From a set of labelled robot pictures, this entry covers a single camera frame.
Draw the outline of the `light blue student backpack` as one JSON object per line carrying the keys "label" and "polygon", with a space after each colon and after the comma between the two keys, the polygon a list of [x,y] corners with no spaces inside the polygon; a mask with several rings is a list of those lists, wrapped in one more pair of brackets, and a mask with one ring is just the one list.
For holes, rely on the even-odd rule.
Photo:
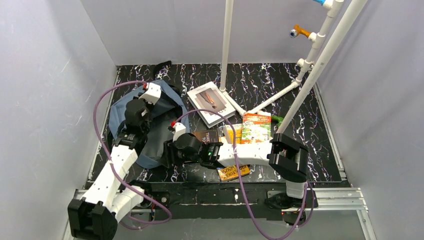
{"label": "light blue student backpack", "polygon": [[[152,110],[152,124],[147,135],[146,147],[138,154],[138,159],[136,160],[136,164],[146,169],[156,168],[161,165],[160,158],[164,153],[164,142],[172,138],[171,132],[166,130],[165,127],[172,120],[187,112],[180,90],[174,85],[168,84],[165,80],[156,78],[160,70],[171,64],[170,60],[161,62],[152,70],[153,83],[161,87],[161,96]],[[125,110],[127,103],[140,93],[142,93],[141,88],[132,90],[110,107],[108,130],[109,135],[113,136],[114,139],[118,138],[118,133],[125,127],[124,120],[126,119]]]}

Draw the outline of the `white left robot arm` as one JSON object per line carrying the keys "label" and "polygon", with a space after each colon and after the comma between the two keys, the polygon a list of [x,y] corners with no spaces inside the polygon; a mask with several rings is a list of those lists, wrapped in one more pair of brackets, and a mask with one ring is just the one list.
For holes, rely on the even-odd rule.
{"label": "white left robot arm", "polygon": [[148,140],[151,104],[132,99],[125,106],[122,129],[111,149],[107,163],[95,182],[80,199],[72,199],[67,207],[70,233],[83,240],[112,240],[121,219],[143,196],[125,188],[118,192],[121,180],[136,162]]}

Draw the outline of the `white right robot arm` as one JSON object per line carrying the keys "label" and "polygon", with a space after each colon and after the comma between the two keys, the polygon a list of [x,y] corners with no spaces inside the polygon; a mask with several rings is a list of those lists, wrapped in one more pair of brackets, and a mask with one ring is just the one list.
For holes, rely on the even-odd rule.
{"label": "white right robot arm", "polygon": [[198,163],[208,169],[235,165],[263,165],[273,168],[286,182],[286,195],[301,199],[305,194],[309,150],[283,133],[268,142],[232,145],[222,142],[204,143],[192,133],[163,143],[159,162],[170,168],[184,163]]}

